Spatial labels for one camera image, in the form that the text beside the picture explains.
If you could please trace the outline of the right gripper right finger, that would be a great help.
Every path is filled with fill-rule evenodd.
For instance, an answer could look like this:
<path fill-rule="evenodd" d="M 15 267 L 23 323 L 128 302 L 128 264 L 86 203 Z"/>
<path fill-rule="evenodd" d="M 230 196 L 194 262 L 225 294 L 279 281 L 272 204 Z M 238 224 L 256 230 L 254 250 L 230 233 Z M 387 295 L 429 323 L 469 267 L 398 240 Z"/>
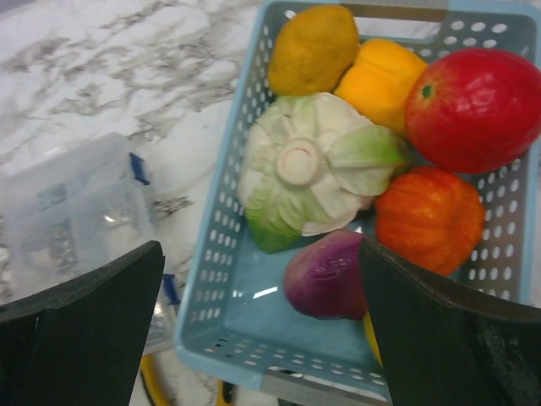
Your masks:
<path fill-rule="evenodd" d="M 538 405 L 540 310 L 499 299 L 366 238 L 359 266 L 395 405 Z"/>

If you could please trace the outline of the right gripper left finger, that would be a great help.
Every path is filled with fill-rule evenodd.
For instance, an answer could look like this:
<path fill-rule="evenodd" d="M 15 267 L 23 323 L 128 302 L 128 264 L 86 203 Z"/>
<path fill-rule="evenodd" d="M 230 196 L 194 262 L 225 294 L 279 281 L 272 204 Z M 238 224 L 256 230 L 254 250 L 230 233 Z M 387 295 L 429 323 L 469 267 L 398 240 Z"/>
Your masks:
<path fill-rule="evenodd" d="M 127 405 L 165 256 L 148 241 L 1 307 L 3 405 Z"/>

